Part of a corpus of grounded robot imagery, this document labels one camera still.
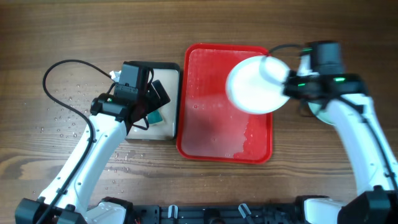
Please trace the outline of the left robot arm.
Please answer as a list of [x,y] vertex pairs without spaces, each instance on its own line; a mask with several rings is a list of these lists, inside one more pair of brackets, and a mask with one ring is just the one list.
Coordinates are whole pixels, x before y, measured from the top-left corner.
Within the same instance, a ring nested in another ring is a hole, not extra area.
[[139,223],[131,202],[106,197],[88,209],[94,187],[109,158],[139,120],[169,103],[154,71],[157,62],[124,62],[119,80],[91,103],[84,134],[50,185],[36,200],[24,198],[16,223]]

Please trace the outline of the white plate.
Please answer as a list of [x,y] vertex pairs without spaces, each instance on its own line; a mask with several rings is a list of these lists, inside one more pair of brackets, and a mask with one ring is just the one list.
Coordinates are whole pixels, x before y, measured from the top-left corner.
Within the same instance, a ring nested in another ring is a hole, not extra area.
[[271,56],[255,56],[239,62],[226,79],[226,94],[237,109],[249,114],[267,114],[283,106],[290,68]]

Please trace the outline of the light blue plate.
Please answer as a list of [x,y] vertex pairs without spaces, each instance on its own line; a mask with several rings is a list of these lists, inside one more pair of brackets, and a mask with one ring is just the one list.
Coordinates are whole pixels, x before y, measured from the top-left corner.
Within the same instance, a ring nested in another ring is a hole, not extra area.
[[330,119],[327,111],[322,110],[321,109],[322,106],[320,104],[308,102],[308,107],[317,119],[319,119],[320,121],[322,121],[326,124],[329,124],[332,126],[334,125],[334,123]]

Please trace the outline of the green yellow sponge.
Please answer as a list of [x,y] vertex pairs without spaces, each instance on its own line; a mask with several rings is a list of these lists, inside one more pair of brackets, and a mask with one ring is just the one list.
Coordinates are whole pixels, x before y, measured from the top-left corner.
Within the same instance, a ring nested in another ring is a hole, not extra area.
[[158,125],[164,122],[164,119],[159,110],[155,110],[147,115],[147,120],[150,126]]

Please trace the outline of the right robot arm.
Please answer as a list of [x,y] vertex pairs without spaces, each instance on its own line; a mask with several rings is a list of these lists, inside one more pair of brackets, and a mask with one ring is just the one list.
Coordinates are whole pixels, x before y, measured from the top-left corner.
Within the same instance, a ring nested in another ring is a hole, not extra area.
[[377,120],[373,99],[363,79],[345,73],[339,43],[309,42],[295,75],[284,83],[284,94],[320,105],[348,155],[357,197],[347,204],[330,198],[307,198],[308,223],[397,223],[397,159]]

